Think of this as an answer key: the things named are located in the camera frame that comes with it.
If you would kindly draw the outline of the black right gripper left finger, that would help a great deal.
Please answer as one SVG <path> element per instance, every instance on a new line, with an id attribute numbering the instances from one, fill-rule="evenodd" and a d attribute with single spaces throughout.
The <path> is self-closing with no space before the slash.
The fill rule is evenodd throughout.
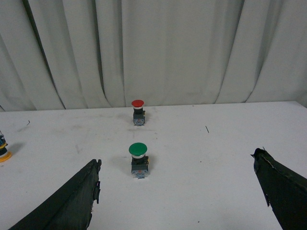
<path id="1" fill-rule="evenodd" d="M 11 230 L 85 230 L 99 202 L 101 160 L 91 160 Z"/>

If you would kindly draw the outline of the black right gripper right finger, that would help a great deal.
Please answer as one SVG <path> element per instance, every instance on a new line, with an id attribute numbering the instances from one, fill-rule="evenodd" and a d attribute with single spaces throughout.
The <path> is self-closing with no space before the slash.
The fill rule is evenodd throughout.
<path id="1" fill-rule="evenodd" d="M 267 206 L 272 208 L 283 230 L 307 228 L 307 179 L 276 161 L 266 150 L 257 148 L 254 172 Z"/>

